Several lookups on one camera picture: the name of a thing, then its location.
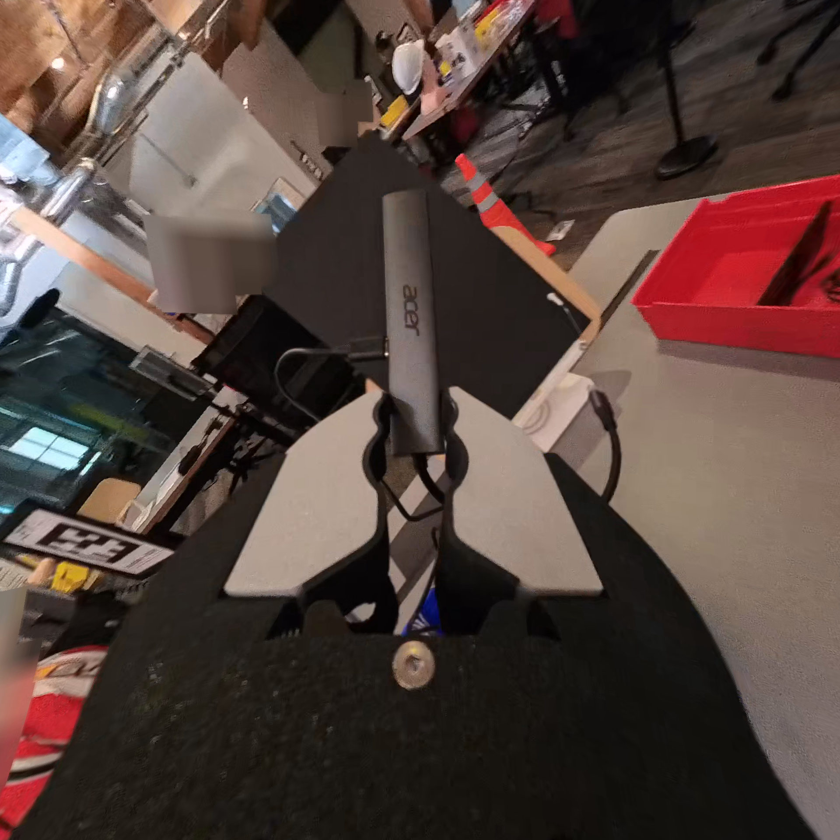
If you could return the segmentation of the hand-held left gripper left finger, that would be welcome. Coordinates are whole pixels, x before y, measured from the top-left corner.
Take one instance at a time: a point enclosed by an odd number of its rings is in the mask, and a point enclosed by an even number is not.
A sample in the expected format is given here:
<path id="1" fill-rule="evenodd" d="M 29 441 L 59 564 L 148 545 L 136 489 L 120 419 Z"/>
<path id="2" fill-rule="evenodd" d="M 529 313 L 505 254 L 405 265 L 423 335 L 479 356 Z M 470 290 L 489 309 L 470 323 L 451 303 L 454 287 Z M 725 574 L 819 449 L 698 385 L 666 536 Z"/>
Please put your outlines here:
<path id="1" fill-rule="evenodd" d="M 394 615 L 386 497 L 380 485 L 391 402 L 366 393 L 286 452 L 224 583 L 236 599 L 286 598 L 302 610 L 334 602 Z"/>

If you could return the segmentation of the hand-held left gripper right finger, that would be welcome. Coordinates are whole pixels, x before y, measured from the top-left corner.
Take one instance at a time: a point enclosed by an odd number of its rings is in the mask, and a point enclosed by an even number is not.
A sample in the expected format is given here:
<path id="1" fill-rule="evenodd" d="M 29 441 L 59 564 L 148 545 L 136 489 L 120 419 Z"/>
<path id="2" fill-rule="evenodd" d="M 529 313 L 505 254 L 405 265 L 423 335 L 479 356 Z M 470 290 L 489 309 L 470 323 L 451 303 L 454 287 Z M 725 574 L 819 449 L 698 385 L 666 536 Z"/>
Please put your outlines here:
<path id="1" fill-rule="evenodd" d="M 440 615 L 501 602 L 597 598 L 604 585 L 546 454 L 463 388 L 445 399 L 449 488 L 439 536 Z"/>

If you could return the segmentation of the grey hub with cable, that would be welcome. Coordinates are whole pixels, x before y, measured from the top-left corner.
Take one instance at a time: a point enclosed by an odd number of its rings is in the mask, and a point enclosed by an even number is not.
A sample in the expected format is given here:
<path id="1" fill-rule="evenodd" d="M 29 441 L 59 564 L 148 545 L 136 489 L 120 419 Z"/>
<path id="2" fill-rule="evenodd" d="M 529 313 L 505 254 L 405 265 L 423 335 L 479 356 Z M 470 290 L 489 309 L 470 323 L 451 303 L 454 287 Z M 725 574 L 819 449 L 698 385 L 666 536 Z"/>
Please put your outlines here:
<path id="1" fill-rule="evenodd" d="M 442 391 L 438 374 L 434 277 L 427 194 L 391 192 L 382 198 L 385 284 L 385 336 L 348 342 L 330 349 L 297 348 L 284 352 L 272 375 L 281 399 L 311 424 L 320 417 L 291 396 L 281 368 L 297 358 L 339 358 L 347 362 L 387 361 L 386 403 L 392 452 L 409 457 L 435 508 L 412 514 L 394 490 L 381 486 L 407 522 L 421 522 L 444 511 L 445 493 L 431 477 L 427 459 L 445 451 Z"/>

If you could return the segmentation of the red plastic bin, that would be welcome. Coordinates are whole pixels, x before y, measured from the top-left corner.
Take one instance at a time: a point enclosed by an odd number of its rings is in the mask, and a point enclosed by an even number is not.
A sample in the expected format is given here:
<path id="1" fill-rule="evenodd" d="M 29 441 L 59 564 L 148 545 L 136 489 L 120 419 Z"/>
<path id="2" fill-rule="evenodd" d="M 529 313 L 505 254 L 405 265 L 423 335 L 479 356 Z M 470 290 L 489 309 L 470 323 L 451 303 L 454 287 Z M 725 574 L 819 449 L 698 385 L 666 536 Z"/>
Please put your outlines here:
<path id="1" fill-rule="evenodd" d="M 806 226 L 833 202 L 820 262 L 791 305 L 758 301 Z M 688 217 L 633 304 L 662 340 L 839 356 L 839 175 L 705 199 Z"/>

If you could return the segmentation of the grey desk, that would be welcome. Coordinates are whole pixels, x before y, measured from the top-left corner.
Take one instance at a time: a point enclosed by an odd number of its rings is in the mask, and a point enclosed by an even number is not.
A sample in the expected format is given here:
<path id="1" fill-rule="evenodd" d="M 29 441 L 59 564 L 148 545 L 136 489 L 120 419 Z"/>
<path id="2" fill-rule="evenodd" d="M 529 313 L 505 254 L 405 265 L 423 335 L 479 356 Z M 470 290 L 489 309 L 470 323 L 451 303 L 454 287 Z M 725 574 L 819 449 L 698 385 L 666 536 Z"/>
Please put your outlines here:
<path id="1" fill-rule="evenodd" d="M 699 608 L 801 814 L 838 838 L 838 360 L 653 335 L 639 266 L 699 201 L 600 226 L 571 278 L 620 303 L 574 373 L 616 411 L 613 507 Z"/>

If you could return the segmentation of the printed tag sign stand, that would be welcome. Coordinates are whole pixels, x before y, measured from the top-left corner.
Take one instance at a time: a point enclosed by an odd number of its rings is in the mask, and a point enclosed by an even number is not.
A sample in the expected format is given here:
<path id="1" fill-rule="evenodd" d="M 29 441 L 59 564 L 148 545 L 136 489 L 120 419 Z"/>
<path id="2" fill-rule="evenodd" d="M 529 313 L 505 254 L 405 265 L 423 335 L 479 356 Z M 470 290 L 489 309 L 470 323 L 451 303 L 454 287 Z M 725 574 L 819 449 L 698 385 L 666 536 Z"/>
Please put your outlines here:
<path id="1" fill-rule="evenodd" d="M 175 551 L 117 526 L 27 500 L 1 524 L 2 545 L 40 557 L 142 580 Z"/>

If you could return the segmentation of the orange traffic cone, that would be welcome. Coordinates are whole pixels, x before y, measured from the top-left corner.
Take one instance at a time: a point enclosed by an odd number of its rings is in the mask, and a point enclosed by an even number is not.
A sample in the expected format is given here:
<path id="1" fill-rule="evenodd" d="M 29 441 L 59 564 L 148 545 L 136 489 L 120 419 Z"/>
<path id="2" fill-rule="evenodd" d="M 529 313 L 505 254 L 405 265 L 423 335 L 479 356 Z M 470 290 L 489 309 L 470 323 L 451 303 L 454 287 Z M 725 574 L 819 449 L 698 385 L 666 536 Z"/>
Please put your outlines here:
<path id="1" fill-rule="evenodd" d="M 546 256 L 552 257 L 556 248 L 537 240 L 525 228 L 510 207 L 496 194 L 487 178 L 469 161 L 465 154 L 459 154 L 455 163 L 462 174 L 465 184 L 471 194 L 474 206 L 483 225 L 489 229 L 512 228 L 524 235 L 533 245 L 536 245 Z"/>

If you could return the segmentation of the red white printed bag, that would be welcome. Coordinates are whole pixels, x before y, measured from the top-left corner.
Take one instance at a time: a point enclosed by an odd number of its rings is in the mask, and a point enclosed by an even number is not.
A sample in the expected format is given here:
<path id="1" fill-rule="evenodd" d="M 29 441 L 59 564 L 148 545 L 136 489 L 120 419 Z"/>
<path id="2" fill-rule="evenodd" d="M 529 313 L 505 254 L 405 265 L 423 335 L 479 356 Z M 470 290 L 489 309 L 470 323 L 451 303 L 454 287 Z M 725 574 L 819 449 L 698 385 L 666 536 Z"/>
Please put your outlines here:
<path id="1" fill-rule="evenodd" d="M 1 793 L 1 838 L 11 838 L 62 758 L 109 648 L 71 647 L 40 660 Z"/>

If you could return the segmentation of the black divider in red bin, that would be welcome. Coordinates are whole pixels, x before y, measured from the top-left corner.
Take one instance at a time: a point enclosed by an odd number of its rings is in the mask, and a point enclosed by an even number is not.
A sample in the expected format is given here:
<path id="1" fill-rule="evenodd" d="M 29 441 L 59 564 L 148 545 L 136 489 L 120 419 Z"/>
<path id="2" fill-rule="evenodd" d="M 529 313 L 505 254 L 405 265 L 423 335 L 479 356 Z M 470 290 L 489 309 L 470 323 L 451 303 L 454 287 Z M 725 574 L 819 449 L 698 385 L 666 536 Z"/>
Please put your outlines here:
<path id="1" fill-rule="evenodd" d="M 806 226 L 782 266 L 775 272 L 770 284 L 762 293 L 758 305 L 786 307 L 791 305 L 798 290 L 812 273 L 812 267 L 822 267 L 820 262 L 828 222 L 833 212 L 833 202 L 826 201 Z"/>

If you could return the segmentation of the black round floor base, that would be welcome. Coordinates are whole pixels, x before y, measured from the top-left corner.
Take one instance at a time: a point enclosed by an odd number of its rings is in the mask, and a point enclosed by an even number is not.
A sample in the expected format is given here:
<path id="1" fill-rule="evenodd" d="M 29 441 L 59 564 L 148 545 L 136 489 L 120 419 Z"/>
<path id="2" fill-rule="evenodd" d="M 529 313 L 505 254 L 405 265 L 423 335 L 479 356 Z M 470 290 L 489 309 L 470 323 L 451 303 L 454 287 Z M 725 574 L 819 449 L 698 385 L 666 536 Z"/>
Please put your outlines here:
<path id="1" fill-rule="evenodd" d="M 713 134 L 686 137 L 670 50 L 665 44 L 660 46 L 659 64 L 664 72 L 668 115 L 675 136 L 674 146 L 664 153 L 655 167 L 656 178 L 665 182 L 693 172 L 707 163 L 718 152 L 718 139 Z"/>

